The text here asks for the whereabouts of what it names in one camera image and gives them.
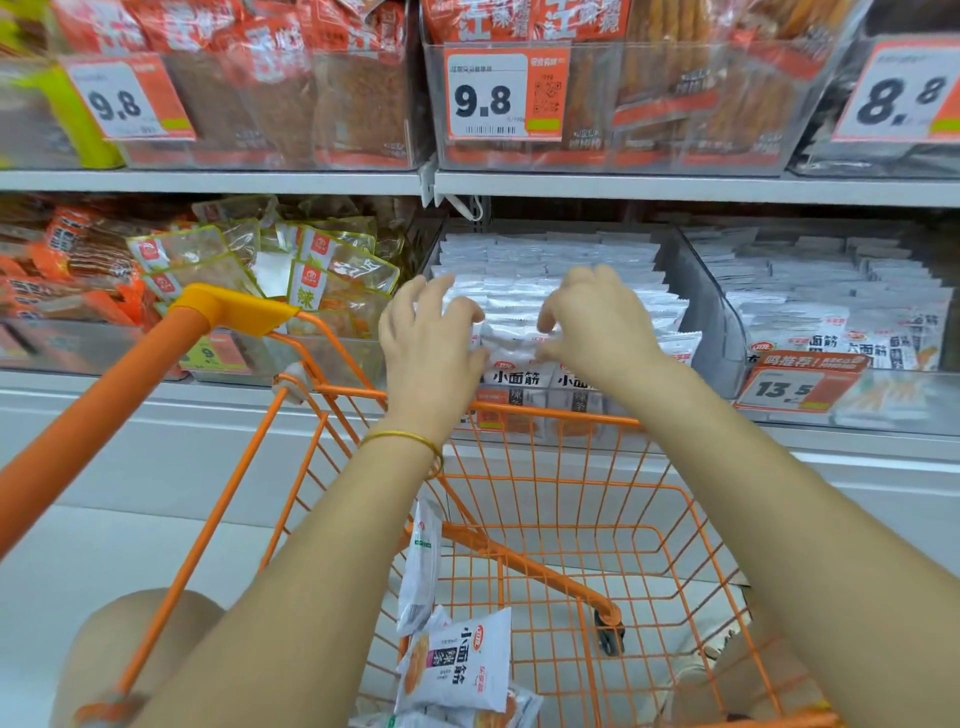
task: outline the price tag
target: price tag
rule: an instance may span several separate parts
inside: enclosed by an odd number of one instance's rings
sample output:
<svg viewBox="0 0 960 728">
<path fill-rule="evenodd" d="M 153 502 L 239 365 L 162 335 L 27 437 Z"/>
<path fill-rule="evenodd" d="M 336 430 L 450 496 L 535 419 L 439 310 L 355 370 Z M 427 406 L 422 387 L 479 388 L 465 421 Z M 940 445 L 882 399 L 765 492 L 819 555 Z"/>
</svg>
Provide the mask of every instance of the price tag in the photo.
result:
<svg viewBox="0 0 960 728">
<path fill-rule="evenodd" d="M 180 366 L 187 372 L 232 375 L 248 375 L 251 372 L 233 337 L 229 333 L 216 331 L 201 338 L 180 360 Z"/>
<path fill-rule="evenodd" d="M 197 139 L 158 54 L 61 63 L 104 139 Z"/>
<path fill-rule="evenodd" d="M 451 139 L 560 141 L 570 48 L 444 49 Z"/>
<path fill-rule="evenodd" d="M 960 143 L 960 36 L 881 41 L 834 141 Z"/>
<path fill-rule="evenodd" d="M 869 357 L 855 353 L 769 352 L 757 362 L 736 406 L 826 414 L 869 364 Z"/>
</svg>

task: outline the shopping cart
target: shopping cart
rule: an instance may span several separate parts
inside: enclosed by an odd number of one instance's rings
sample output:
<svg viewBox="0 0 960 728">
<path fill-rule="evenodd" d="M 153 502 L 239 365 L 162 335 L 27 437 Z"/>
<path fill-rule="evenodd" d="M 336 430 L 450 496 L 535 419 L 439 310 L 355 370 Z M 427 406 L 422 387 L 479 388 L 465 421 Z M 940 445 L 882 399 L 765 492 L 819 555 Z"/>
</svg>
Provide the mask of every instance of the shopping cart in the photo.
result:
<svg viewBox="0 0 960 728">
<path fill-rule="evenodd" d="M 360 386 L 331 385 L 299 341 L 275 333 L 294 316 L 329 339 Z M 276 378 L 263 422 L 116 686 L 121 697 L 131 692 L 280 408 L 309 407 L 317 426 L 261 569 L 355 452 L 369 413 L 386 406 L 384 394 L 319 319 L 284 303 L 191 285 L 162 323 L 0 473 L 0 556 L 170 367 L 218 326 L 282 341 L 297 351 L 300 364 Z M 724 675 L 712 667 L 712 645 L 719 639 L 722 646 L 724 635 L 742 630 L 750 612 L 734 586 L 738 570 L 730 554 L 669 462 L 636 421 L 484 399 L 494 401 L 472 406 L 446 444 L 445 471 L 425 486 L 444 510 L 437 602 L 454 620 L 512 606 L 513 678 L 545 698 L 541 726 L 661 725 L 667 696 L 684 689 L 678 687 L 677 665 L 691 660 L 702 663 L 715 722 L 723 722 L 731 708 Z M 547 435 L 553 445 L 541 444 Z M 594 445 L 600 442 L 606 445 Z M 395 666 L 407 646 L 396 637 L 396 615 L 411 524 L 412 518 L 397 534 L 388 592 L 357 694 L 358 714 L 389 712 L 394 704 Z M 747 645 L 744 659 L 758 670 L 782 716 L 782 686 L 772 684 L 761 659 L 766 645 L 749 637 Z M 832 714 L 820 712 L 765 725 L 835 724 Z"/>
</svg>

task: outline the barcode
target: barcode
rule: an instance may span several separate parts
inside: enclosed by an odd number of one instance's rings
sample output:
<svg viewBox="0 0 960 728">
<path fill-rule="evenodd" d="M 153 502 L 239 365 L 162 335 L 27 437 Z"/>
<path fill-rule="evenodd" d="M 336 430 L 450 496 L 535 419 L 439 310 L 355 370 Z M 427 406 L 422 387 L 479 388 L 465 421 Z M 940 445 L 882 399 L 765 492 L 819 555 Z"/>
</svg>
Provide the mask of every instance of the barcode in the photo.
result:
<svg viewBox="0 0 960 728">
<path fill-rule="evenodd" d="M 467 127 L 465 134 L 467 136 L 516 136 L 516 126 L 514 127 L 495 127 L 495 126 Z"/>
</svg>

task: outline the cart wheel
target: cart wheel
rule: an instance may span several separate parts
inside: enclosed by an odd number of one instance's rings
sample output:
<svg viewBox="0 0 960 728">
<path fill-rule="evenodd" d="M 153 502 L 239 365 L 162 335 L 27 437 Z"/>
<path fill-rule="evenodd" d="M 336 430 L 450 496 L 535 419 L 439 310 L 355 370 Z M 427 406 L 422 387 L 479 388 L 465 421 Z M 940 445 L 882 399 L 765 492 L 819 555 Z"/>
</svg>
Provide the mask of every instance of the cart wheel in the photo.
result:
<svg viewBox="0 0 960 728">
<path fill-rule="evenodd" d="M 626 628 L 621 621 L 615 627 L 610 627 L 600 619 L 600 613 L 593 610 L 593 624 L 597 628 L 597 641 L 600 643 L 601 651 L 607 657 L 623 656 L 623 638 L 627 634 Z"/>
</svg>

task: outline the green label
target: green label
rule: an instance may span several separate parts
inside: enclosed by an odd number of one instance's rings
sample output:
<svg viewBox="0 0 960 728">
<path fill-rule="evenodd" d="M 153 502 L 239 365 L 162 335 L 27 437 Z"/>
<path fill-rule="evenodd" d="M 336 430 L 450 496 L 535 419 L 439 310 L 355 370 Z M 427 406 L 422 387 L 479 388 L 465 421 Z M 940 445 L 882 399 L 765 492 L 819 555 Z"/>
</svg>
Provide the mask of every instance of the green label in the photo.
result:
<svg viewBox="0 0 960 728">
<path fill-rule="evenodd" d="M 250 368 L 228 333 L 211 333 L 201 337 L 180 365 L 187 372 L 221 372 L 248 375 Z"/>
</svg>

